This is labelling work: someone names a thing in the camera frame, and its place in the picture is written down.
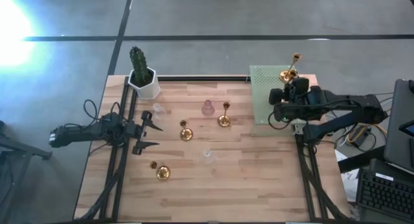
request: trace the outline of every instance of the keyboard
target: keyboard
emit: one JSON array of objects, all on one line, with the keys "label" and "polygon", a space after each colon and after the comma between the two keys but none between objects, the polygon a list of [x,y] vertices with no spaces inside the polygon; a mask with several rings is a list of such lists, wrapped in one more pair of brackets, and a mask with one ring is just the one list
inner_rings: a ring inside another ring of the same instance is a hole
[{"label": "keyboard", "polygon": [[414,223],[414,186],[392,177],[361,169],[356,203]]}]

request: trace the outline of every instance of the wooden table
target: wooden table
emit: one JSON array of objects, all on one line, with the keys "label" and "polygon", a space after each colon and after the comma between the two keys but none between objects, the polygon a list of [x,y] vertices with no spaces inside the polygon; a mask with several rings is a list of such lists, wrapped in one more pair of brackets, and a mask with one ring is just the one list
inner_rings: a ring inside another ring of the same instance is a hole
[{"label": "wooden table", "polygon": [[[315,75],[304,75],[316,85]],[[120,102],[125,76],[109,76],[100,115]],[[135,120],[158,102],[167,110],[162,120],[153,118],[164,131],[147,128],[145,140],[158,142],[141,156],[131,153],[131,141],[122,189],[119,221],[308,221],[307,206],[296,143],[285,137],[251,137],[254,125],[252,93],[244,82],[160,82],[162,93],[155,101],[138,100]],[[210,99],[215,107],[205,117],[201,107]],[[223,102],[231,104],[231,127],[221,128],[217,117]],[[194,132],[188,142],[180,139],[180,120]],[[103,142],[93,142],[91,150]],[[211,149],[208,164],[203,150]],[[94,152],[87,161],[75,217],[84,214],[102,192],[110,147]],[[318,146],[317,160],[323,188],[349,215],[345,191],[332,144]],[[160,181],[151,161],[171,168],[171,177]],[[319,213],[316,193],[312,193]]]}]

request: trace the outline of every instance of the brass candlestick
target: brass candlestick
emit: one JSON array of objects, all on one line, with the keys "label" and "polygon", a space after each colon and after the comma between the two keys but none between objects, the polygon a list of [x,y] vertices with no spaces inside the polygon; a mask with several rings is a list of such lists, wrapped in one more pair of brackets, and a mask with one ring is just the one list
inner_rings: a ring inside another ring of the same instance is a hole
[{"label": "brass candlestick", "polygon": [[230,107],[230,104],[228,102],[225,102],[223,104],[224,107],[224,115],[221,115],[218,119],[217,119],[217,123],[221,126],[221,127],[227,127],[230,125],[230,118],[228,116],[226,116],[227,113],[227,109]]},{"label": "brass candlestick", "polygon": [[287,71],[281,71],[280,75],[279,75],[279,79],[284,82],[284,83],[288,83],[290,82],[293,78],[295,78],[298,75],[298,72],[293,68],[293,65],[300,60],[301,58],[301,54],[299,53],[294,53],[293,54],[293,61],[292,64],[290,65],[289,69]]},{"label": "brass candlestick", "polygon": [[187,122],[185,120],[180,121],[182,130],[180,132],[181,140],[191,140],[193,138],[193,130],[186,128]]},{"label": "brass candlestick", "polygon": [[168,168],[168,166],[160,166],[157,169],[157,178],[160,180],[166,180],[171,175],[171,170]]}]

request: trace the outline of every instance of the pink glass vase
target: pink glass vase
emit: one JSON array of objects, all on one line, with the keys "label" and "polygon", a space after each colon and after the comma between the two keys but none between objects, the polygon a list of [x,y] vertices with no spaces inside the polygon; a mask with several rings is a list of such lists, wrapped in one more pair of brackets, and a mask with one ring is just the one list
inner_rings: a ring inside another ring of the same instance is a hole
[{"label": "pink glass vase", "polygon": [[201,112],[203,113],[203,115],[205,115],[205,116],[207,116],[207,117],[209,117],[209,116],[211,116],[211,115],[213,115],[214,114],[214,107],[213,107],[213,104],[212,104],[212,101],[210,101],[210,100],[206,100],[205,102],[204,102],[204,105],[203,105],[203,107],[201,108]]}]

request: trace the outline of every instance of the white hexagonal pot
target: white hexagonal pot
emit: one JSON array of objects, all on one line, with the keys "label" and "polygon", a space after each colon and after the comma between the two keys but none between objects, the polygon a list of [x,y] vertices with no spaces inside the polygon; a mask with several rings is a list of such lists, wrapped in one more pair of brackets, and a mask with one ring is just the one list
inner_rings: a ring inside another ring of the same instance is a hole
[{"label": "white hexagonal pot", "polygon": [[131,70],[131,72],[129,73],[128,84],[132,88],[134,88],[134,90],[138,93],[138,96],[141,99],[153,100],[160,94],[161,88],[158,84],[157,72],[155,72],[155,70],[149,67],[148,69],[150,73],[153,74],[153,81],[150,84],[145,85],[143,87],[137,87],[134,83],[132,83],[131,79],[135,77],[134,70]]}]

